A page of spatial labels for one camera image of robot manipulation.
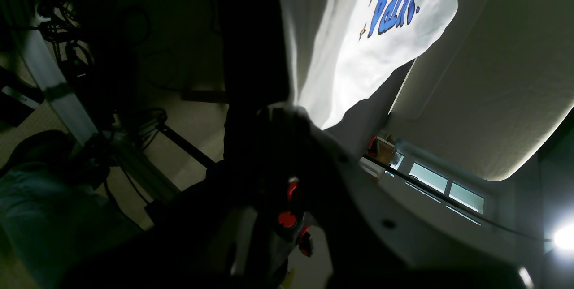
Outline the white printed t-shirt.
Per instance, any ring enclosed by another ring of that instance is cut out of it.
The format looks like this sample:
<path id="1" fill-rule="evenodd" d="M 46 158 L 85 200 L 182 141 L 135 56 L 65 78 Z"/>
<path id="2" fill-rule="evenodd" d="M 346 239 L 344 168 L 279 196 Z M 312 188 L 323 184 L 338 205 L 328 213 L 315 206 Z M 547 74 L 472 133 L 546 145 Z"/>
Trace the white printed t-shirt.
<path id="1" fill-rule="evenodd" d="M 436 42 L 457 0 L 279 0 L 291 103 L 325 130 Z"/>

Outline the red black clamp far right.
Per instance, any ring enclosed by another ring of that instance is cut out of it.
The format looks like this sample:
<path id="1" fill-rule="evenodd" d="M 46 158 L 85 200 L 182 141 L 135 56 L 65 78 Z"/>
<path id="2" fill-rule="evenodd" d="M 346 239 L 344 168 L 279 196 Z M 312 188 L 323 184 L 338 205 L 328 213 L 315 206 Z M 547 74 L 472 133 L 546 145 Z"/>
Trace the red black clamp far right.
<path id="1" fill-rule="evenodd" d="M 294 244 L 299 251 L 310 258 L 314 254 L 312 234 L 309 232 L 310 217 L 301 208 L 299 179 L 291 177 L 287 183 L 286 206 L 277 214 L 277 232 L 281 238 Z"/>

